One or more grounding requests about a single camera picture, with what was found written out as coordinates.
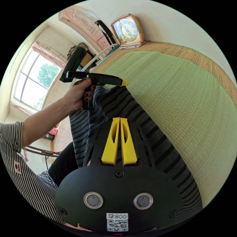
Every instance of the alarm clock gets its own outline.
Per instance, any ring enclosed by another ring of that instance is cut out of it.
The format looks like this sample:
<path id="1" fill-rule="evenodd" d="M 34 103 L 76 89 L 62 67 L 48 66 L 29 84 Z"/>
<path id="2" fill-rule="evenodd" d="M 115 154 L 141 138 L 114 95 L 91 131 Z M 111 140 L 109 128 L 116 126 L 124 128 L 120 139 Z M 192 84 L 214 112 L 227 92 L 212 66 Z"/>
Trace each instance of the alarm clock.
<path id="1" fill-rule="evenodd" d="M 121 47 L 139 46 L 144 42 L 144 33 L 141 25 L 132 14 L 123 15 L 111 24 L 111 28 Z"/>

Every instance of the tree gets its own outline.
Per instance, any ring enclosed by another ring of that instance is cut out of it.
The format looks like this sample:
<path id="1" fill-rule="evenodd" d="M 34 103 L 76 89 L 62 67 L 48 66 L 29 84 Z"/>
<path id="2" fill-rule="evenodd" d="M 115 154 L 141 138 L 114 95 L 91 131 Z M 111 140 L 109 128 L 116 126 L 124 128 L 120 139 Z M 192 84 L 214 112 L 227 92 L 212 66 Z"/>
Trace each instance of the tree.
<path id="1" fill-rule="evenodd" d="M 40 105 L 43 103 L 44 99 L 45 99 L 45 96 L 41 97 L 39 101 L 33 107 L 38 110 L 40 108 Z"/>
<path id="2" fill-rule="evenodd" d="M 48 65 L 47 63 L 42 65 L 40 69 L 41 70 L 39 71 L 37 78 L 43 86 L 49 88 L 52 81 L 58 74 L 59 69 L 54 64 Z"/>

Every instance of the printed number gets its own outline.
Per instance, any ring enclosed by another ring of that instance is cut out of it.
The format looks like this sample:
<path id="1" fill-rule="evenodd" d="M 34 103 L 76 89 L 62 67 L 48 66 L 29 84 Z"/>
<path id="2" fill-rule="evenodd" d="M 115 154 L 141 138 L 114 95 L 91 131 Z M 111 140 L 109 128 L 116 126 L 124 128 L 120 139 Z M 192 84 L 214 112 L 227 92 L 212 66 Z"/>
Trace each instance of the printed number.
<path id="1" fill-rule="evenodd" d="M 115 215 L 116 219 L 126 219 L 127 215 Z"/>

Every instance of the gold clock frame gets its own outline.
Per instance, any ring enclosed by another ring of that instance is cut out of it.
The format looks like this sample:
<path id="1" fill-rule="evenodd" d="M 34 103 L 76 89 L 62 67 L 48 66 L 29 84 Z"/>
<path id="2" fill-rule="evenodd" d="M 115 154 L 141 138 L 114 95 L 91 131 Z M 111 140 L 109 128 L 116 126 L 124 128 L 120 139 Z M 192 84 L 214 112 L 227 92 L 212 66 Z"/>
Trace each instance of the gold clock frame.
<path id="1" fill-rule="evenodd" d="M 130 42 L 127 42 L 127 43 L 125 43 L 125 44 L 122 44 L 121 41 L 120 41 L 120 39 L 119 39 L 119 36 L 117 35 L 117 32 L 115 31 L 114 26 L 113 26 L 117 21 L 119 21 L 119 20 L 121 20 L 121 19 L 123 19 L 123 18 L 125 18 L 125 17 L 130 17 L 130 18 L 134 21 L 134 23 L 135 23 L 135 25 L 136 25 L 136 27 L 137 27 L 138 35 L 139 35 L 139 41 L 137 41 L 137 42 L 135 42 L 135 43 L 134 43 L 134 42 L 131 42 L 131 43 L 130 43 Z M 140 24 L 138 18 L 135 17 L 134 15 L 132 15 L 131 13 L 128 13 L 128 14 L 126 14 L 126 15 L 123 15 L 123 16 L 121 16 L 121 17 L 115 19 L 115 20 L 110 24 L 110 26 L 111 26 L 111 28 L 112 28 L 112 31 L 113 31 L 113 33 L 114 33 L 114 35 L 115 35 L 115 37 L 116 37 L 116 39 L 117 39 L 119 45 L 121 45 L 121 47 L 123 47 L 123 46 L 124 46 L 124 47 L 127 47 L 127 46 L 142 45 L 143 42 L 144 42 L 144 40 L 145 40 L 144 33 L 143 33 L 143 30 L 142 30 L 142 27 L 141 27 L 141 24 Z"/>

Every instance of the circular lens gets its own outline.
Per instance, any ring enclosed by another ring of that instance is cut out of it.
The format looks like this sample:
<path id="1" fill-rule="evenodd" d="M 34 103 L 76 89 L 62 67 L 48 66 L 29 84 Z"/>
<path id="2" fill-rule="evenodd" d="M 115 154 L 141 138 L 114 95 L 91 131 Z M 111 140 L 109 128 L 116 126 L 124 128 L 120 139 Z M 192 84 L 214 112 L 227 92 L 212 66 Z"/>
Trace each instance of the circular lens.
<path id="1" fill-rule="evenodd" d="M 98 193 L 89 192 L 84 196 L 84 203 L 89 208 L 98 209 L 103 205 L 103 198 Z"/>
<path id="2" fill-rule="evenodd" d="M 148 193 L 140 193 L 134 198 L 133 204 L 137 209 L 148 209 L 153 204 L 153 197 Z"/>
<path id="3" fill-rule="evenodd" d="M 91 205 L 93 207 L 96 207 L 96 206 L 99 205 L 99 198 L 96 195 L 90 195 L 87 198 L 87 202 L 88 202 L 89 205 Z"/>

